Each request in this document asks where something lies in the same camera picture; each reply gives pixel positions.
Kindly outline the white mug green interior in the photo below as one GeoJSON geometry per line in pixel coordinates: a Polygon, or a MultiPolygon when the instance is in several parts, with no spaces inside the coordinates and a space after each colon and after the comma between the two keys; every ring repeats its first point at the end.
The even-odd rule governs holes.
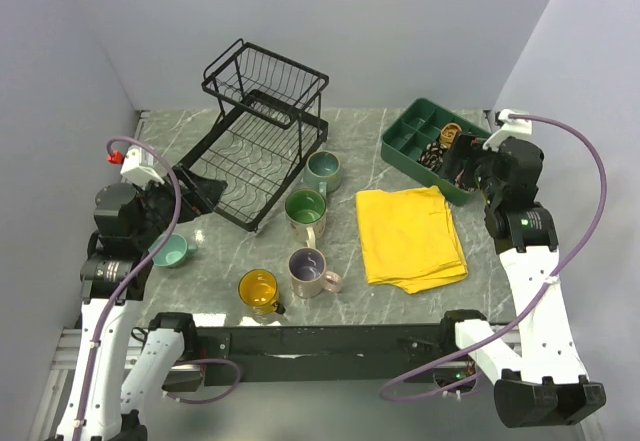
{"type": "Polygon", "coordinates": [[[296,190],[285,201],[285,214],[293,238],[315,248],[326,227],[327,203],[324,197],[312,189],[296,190]]]}

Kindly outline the yellow enamel mug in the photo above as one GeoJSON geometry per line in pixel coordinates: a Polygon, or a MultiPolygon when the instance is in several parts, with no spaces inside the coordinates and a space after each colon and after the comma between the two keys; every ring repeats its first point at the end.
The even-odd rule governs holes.
{"type": "Polygon", "coordinates": [[[239,281],[238,294],[242,302],[256,315],[283,315],[286,312],[280,301],[278,282],[268,270],[254,269],[247,272],[239,281]]]}

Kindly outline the pink mug lilac interior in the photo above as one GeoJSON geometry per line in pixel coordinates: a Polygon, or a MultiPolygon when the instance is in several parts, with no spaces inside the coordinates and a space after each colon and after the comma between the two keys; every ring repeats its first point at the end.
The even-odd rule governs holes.
{"type": "Polygon", "coordinates": [[[342,278],[330,271],[324,254],[312,247],[294,251],[288,260],[293,293],[310,299],[322,291],[338,293],[342,290],[342,278]]]}

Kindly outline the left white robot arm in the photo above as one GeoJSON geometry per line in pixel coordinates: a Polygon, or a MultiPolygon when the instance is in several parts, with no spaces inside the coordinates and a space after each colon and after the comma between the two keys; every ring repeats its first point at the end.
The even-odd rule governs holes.
{"type": "Polygon", "coordinates": [[[214,210],[228,184],[178,165],[170,179],[142,188],[119,182],[95,197],[96,231],[80,270],[81,339],[67,407],[56,440],[144,440],[143,414],[175,362],[203,355],[192,315],[161,313],[149,324],[140,358],[125,368],[153,262],[153,244],[173,220],[214,210]]]}

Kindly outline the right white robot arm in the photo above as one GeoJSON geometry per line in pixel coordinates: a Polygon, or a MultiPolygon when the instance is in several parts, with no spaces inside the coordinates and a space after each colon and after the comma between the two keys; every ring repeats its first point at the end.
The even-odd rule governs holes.
{"type": "Polygon", "coordinates": [[[574,425],[603,407],[602,383],[590,380],[574,345],[562,291],[553,270],[559,243],[550,212],[536,200],[543,152],[509,136],[487,148],[482,138],[456,134],[441,170],[485,202],[485,226],[507,274],[520,348],[494,334],[473,310],[445,313],[438,335],[441,353],[469,356],[493,385],[497,414],[508,428],[574,425]]]}

